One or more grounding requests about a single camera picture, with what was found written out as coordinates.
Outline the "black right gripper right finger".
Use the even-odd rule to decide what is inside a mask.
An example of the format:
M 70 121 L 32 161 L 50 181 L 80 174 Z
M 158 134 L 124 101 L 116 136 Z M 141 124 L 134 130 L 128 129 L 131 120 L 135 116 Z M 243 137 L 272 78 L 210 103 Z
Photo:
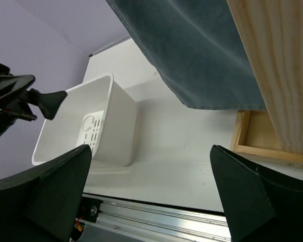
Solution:
M 219 145 L 210 162 L 232 241 L 303 241 L 303 180 Z

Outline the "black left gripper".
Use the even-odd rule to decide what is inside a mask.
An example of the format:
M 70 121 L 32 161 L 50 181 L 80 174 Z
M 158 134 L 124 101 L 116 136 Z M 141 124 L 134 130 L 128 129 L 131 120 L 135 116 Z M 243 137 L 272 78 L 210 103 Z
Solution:
M 28 104 L 37 106 L 45 119 L 55 118 L 67 92 L 40 93 L 35 89 L 27 90 L 34 81 L 33 75 L 14 76 L 9 67 L 0 63 L 0 121 L 36 120 L 37 116 Z

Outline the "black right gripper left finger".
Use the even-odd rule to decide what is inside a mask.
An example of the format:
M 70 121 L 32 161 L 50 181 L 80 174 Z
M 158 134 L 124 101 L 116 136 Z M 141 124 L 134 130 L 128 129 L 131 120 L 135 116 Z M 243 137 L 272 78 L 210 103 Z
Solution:
M 0 241 L 69 241 L 91 159 L 81 145 L 0 179 Z

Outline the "light blue denim skirt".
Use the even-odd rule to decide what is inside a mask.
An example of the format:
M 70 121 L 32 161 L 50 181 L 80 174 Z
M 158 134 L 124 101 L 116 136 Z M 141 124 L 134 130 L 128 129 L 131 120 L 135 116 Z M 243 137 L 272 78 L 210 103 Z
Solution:
M 226 1 L 108 1 L 187 107 L 266 108 Z

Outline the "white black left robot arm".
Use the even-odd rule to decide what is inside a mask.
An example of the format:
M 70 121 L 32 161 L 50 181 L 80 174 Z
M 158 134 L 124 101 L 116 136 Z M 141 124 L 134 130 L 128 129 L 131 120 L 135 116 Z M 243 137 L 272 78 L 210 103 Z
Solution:
M 30 88 L 34 82 L 34 75 L 15 76 L 0 63 L 0 137 L 18 119 L 29 122 L 37 119 L 29 105 L 37 106 L 45 119 L 55 118 L 67 92 L 41 93 Z

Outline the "white plastic basket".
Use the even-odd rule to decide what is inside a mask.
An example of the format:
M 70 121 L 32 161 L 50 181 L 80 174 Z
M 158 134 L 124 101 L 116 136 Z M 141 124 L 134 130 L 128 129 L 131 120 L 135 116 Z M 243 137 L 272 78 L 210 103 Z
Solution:
M 124 167 L 133 160 L 136 101 L 107 73 L 67 90 L 53 120 L 45 120 L 32 154 L 40 165 L 88 145 L 99 166 Z

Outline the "wooden clothes rack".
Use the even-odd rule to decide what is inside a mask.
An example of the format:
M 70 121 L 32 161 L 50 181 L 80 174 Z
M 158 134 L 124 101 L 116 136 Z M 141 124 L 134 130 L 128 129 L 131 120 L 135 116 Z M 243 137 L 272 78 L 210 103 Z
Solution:
M 303 154 L 303 1 L 229 1 L 282 148 Z

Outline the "aluminium mounting rail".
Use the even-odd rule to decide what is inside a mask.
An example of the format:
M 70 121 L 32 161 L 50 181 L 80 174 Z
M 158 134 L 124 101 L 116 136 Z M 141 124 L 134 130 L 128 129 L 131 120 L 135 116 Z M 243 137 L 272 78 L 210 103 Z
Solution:
M 202 210 L 83 194 L 73 241 L 231 241 L 226 218 Z

